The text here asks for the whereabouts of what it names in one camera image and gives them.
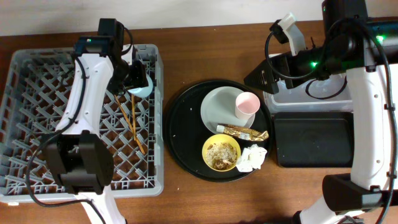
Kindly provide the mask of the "wooden chopstick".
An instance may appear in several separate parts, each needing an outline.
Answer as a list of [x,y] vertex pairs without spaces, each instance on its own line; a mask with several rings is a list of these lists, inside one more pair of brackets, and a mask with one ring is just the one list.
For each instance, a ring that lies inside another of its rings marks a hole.
[[134,101],[134,95],[131,94],[131,103],[132,103],[132,128],[133,128],[133,135],[134,135],[134,140],[137,140],[136,137],[136,115],[135,115],[135,101]]
[[[123,109],[123,107],[122,107],[122,105],[121,105],[121,103],[120,103],[120,101],[119,101],[119,99],[118,99],[118,97],[116,95],[114,95],[114,99],[116,100],[116,103],[118,104],[119,109],[121,110],[121,112],[122,112],[122,114],[124,116],[124,119],[126,120],[128,126],[129,126],[130,131],[133,133],[132,123],[130,122],[130,119],[127,117],[127,114],[124,111],[124,109]],[[137,145],[138,145],[140,151],[142,152],[142,154],[146,155],[146,151],[144,150],[140,140],[137,138],[137,140],[135,142],[137,143]]]

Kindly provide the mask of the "blue plastic cup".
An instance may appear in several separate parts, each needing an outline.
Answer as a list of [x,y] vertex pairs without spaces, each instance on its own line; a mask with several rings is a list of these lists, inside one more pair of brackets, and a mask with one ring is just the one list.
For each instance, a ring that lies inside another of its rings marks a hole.
[[147,78],[147,83],[148,83],[147,86],[133,88],[133,89],[128,90],[127,92],[134,96],[137,96],[139,98],[145,98],[145,97],[149,96],[152,93],[154,85],[153,85],[152,79],[150,78],[149,75],[146,75],[146,78]]

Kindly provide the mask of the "pink plastic cup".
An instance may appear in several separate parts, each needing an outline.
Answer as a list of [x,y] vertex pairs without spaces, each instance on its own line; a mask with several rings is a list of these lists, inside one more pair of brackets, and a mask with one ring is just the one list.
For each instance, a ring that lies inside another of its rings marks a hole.
[[260,99],[254,93],[240,93],[235,100],[235,115],[239,119],[249,119],[256,114],[260,106]]

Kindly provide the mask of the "grey round plate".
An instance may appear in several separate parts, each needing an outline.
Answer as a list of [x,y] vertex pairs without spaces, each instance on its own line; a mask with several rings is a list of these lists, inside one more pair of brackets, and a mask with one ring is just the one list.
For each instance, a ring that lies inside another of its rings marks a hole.
[[211,90],[203,99],[200,108],[201,119],[212,133],[216,131],[219,124],[231,124],[250,128],[254,122],[255,115],[249,119],[239,119],[235,115],[235,101],[239,94],[243,93],[239,88],[222,86]]

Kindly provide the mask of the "gold snack wrapper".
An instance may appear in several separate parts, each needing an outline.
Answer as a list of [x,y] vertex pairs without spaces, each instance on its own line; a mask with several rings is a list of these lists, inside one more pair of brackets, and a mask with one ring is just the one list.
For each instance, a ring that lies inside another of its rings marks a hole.
[[233,126],[230,124],[218,124],[216,127],[218,133],[227,134],[247,141],[265,141],[269,138],[268,131],[260,132],[254,129]]

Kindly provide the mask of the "white tissue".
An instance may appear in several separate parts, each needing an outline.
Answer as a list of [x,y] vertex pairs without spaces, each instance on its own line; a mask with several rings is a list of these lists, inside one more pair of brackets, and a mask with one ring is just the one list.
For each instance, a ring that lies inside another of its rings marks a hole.
[[267,153],[267,149],[257,144],[245,147],[240,158],[236,162],[236,168],[239,172],[252,172],[253,170],[261,169]]

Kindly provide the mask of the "yellow bowl with food scraps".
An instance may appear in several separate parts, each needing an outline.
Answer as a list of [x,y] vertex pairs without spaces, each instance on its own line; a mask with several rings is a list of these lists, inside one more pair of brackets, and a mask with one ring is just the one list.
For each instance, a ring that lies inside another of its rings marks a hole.
[[209,168],[217,172],[227,172],[236,167],[241,157],[241,148],[233,137],[215,134],[205,141],[201,153]]

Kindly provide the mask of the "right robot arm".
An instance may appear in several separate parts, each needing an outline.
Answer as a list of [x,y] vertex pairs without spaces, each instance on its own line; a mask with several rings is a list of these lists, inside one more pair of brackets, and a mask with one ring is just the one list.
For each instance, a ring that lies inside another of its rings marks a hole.
[[269,35],[290,51],[266,55],[245,79],[276,94],[277,82],[295,88],[308,80],[345,74],[354,118],[354,157],[348,174],[327,175],[323,195],[291,223],[357,223],[380,208],[382,223],[397,205],[397,20],[368,16],[364,1],[323,1],[325,41],[307,49],[296,19],[287,14]]

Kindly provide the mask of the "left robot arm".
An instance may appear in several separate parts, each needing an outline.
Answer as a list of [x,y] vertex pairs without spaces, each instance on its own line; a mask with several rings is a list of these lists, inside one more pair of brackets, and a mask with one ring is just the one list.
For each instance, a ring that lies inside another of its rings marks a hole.
[[52,134],[38,151],[57,185],[75,195],[92,223],[125,223],[111,194],[113,155],[100,139],[104,96],[131,93],[145,98],[153,82],[136,56],[124,47],[127,29],[116,19],[102,18],[96,35],[80,37],[72,59],[75,76],[67,106]]

